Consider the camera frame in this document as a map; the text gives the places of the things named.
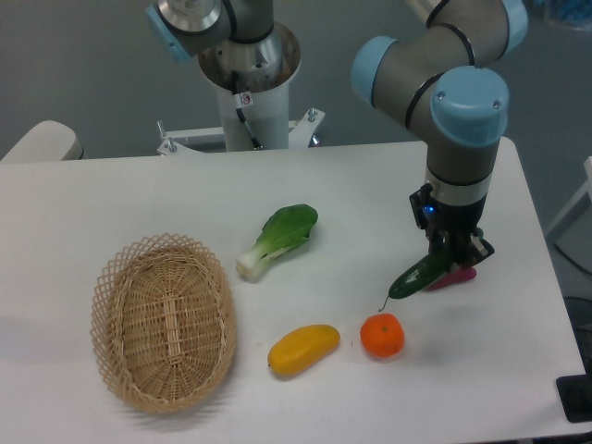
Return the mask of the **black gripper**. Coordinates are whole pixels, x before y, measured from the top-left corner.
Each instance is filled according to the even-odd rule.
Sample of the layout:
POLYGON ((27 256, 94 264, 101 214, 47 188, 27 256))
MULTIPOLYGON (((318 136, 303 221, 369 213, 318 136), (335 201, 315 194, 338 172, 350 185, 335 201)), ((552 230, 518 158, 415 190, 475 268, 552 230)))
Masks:
POLYGON ((448 250, 448 244, 460 245, 455 252, 455 263, 461 269, 478 265, 491 256, 494 247, 475 234, 487 197, 467 205, 451 205, 437 200, 433 193, 432 187, 424 187, 428 253, 448 250))

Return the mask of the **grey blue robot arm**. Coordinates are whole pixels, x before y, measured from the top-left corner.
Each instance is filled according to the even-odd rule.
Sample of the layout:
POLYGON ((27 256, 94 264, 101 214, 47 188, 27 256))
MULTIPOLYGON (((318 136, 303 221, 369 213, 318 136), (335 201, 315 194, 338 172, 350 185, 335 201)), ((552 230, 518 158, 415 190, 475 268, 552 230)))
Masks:
MULTIPOLYGON (((301 53, 271 2, 157 1, 146 16, 170 56, 197 58, 217 89, 228 150, 288 147, 287 88, 301 53)), ((431 251, 467 268, 493 253, 477 225, 508 120, 508 87, 489 65, 523 40, 528 19, 519 1, 441 1, 425 26, 413 43, 365 43, 351 86, 426 144, 415 222, 431 251)))

